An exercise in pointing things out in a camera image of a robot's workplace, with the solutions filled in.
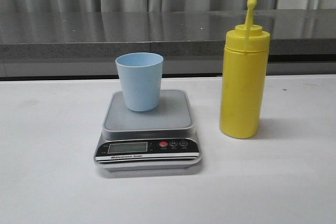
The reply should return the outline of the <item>light blue plastic cup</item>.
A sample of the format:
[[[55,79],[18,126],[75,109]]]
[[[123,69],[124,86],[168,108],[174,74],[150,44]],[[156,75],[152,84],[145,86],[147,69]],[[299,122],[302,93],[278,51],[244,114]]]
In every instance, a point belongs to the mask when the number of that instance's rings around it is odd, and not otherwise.
[[[122,93],[128,109],[145,112],[159,104],[163,57],[149,52],[136,52],[116,59]]]

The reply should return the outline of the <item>yellow squeeze bottle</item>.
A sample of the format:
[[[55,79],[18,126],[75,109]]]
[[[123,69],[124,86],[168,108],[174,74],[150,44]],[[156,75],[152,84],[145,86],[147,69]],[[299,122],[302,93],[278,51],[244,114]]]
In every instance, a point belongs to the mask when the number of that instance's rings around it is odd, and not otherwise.
[[[257,0],[247,1],[245,22],[226,34],[220,130],[231,137],[254,136],[259,127],[270,33],[254,23]]]

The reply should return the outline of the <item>silver digital kitchen scale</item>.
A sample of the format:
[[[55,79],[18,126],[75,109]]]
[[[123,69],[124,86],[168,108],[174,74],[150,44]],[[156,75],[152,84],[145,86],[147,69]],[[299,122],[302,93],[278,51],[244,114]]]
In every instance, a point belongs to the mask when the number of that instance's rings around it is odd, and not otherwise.
[[[135,112],[123,94],[113,94],[94,163],[109,171],[188,168],[202,159],[188,95],[184,90],[161,90],[159,105]]]

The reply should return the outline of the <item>grey stone counter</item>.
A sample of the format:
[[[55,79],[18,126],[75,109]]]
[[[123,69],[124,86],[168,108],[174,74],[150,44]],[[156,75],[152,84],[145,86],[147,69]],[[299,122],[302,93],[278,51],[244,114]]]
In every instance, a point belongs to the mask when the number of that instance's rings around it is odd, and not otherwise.
[[[222,74],[225,36],[245,11],[1,14],[1,79],[114,79],[115,59],[164,57],[165,77]],[[270,32],[267,73],[334,74],[335,10],[258,10]]]

